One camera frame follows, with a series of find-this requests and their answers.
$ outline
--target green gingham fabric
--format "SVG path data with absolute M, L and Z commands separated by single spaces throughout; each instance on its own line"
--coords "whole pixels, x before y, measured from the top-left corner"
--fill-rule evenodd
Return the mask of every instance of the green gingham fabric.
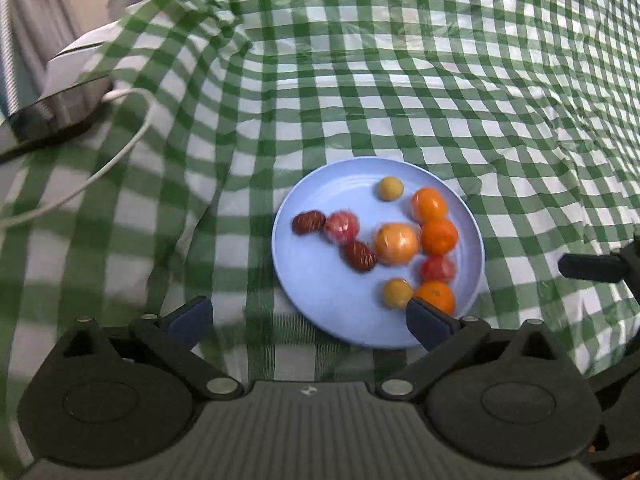
M 624 285 L 559 276 L 638 223 L 640 0 L 148 0 L 87 70 L 151 90 L 152 127 L 60 210 L 0 234 L 2 464 L 25 452 L 18 399 L 76 316 L 124 324 L 204 294 L 198 351 L 242 380 L 373 380 L 412 351 L 316 330 L 278 286 L 274 214 L 310 171 L 359 155 L 427 168 L 464 197 L 486 248 L 473 312 L 542 318 L 586 374 L 638 327 Z M 61 196 L 146 113 L 31 155 L 4 215 Z

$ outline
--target red fruit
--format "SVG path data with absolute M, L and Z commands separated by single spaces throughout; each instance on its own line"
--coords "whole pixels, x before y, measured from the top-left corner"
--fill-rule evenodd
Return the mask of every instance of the red fruit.
M 319 231 L 324 226 L 326 218 L 319 211 L 307 211 L 297 215 L 291 223 L 293 232 L 297 235 L 306 235 Z
M 351 267 L 363 272 L 369 272 L 376 266 L 376 255 L 371 252 L 366 244 L 354 240 L 342 248 L 345 259 Z
M 351 211 L 336 211 L 326 219 L 324 232 L 332 243 L 336 245 L 348 244 L 358 236 L 360 222 Z
M 425 282 L 449 283 L 456 277 L 456 264 L 446 256 L 430 256 L 422 264 L 422 278 Z

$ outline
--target small yellow fruit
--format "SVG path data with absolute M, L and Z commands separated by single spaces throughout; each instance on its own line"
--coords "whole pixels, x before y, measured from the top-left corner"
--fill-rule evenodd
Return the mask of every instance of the small yellow fruit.
M 387 202 L 400 198 L 404 193 L 402 182 L 394 176 L 386 176 L 378 183 L 378 196 Z
M 414 296 L 414 290 L 406 280 L 394 278 L 386 283 L 382 296 L 389 308 L 406 308 L 406 304 Z

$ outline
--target cord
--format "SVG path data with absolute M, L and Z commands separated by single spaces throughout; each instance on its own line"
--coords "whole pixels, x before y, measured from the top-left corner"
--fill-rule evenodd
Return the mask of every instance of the cord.
M 18 87 L 15 80 L 14 41 L 11 31 L 9 0 L 0 0 L 0 48 L 4 68 L 7 113 L 11 115 L 20 107 L 20 103 L 18 102 Z
M 154 103 L 153 94 L 144 88 L 124 88 L 119 90 L 112 90 L 107 92 L 102 98 L 102 102 L 110 102 L 120 99 L 122 97 L 126 97 L 130 94 L 139 94 L 141 95 L 147 105 L 148 109 L 146 112 L 145 120 L 143 121 L 140 129 L 136 132 L 136 134 L 132 137 L 132 139 L 122 148 L 109 162 L 107 162 L 100 170 L 96 171 L 91 177 L 87 179 L 87 181 L 82 184 L 82 186 L 78 187 L 76 190 L 72 191 L 66 196 L 56 200 L 55 202 L 44 205 L 43 207 L 39 207 L 34 209 L 33 211 L 29 211 L 27 213 L 22 213 L 16 216 L 12 216 L 9 218 L 0 219 L 0 231 L 8 229 L 9 227 L 15 227 L 17 225 L 24 224 L 25 222 L 29 222 L 34 218 L 38 218 L 40 216 L 46 215 L 48 212 L 53 211 L 54 209 L 59 208 L 63 204 L 69 202 L 73 197 L 82 193 L 86 188 L 88 188 L 91 184 L 96 182 L 98 179 L 103 177 L 107 171 L 113 168 L 127 153 L 129 153 L 132 148 L 138 143 L 138 141 L 142 138 L 142 136 L 146 133 L 147 129 L 151 124 L 151 111 Z

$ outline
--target blue plate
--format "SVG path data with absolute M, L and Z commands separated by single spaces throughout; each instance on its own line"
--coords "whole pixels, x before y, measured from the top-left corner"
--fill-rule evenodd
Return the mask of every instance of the blue plate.
M 396 176 L 404 195 L 382 202 L 377 183 Z M 478 225 L 462 199 L 438 177 L 413 164 L 376 156 L 360 156 L 318 168 L 289 192 L 276 215 L 271 234 L 271 254 L 285 293 L 314 325 L 350 343 L 374 348 L 408 348 L 418 341 L 408 331 L 404 311 L 390 310 L 382 301 L 382 288 L 391 278 L 404 278 L 419 286 L 424 254 L 405 267 L 381 264 L 367 273 L 351 269 L 337 246 L 323 233 L 298 236 L 291 230 L 293 218 L 318 209 L 329 215 L 348 209 L 360 219 L 358 239 L 371 245 L 373 233 L 384 222 L 414 222 L 411 197 L 421 187 L 437 189 L 449 206 L 449 219 L 458 228 L 460 241 L 449 254 L 458 266 L 450 284 L 456 296 L 456 317 L 473 305 L 484 274 L 484 247 Z

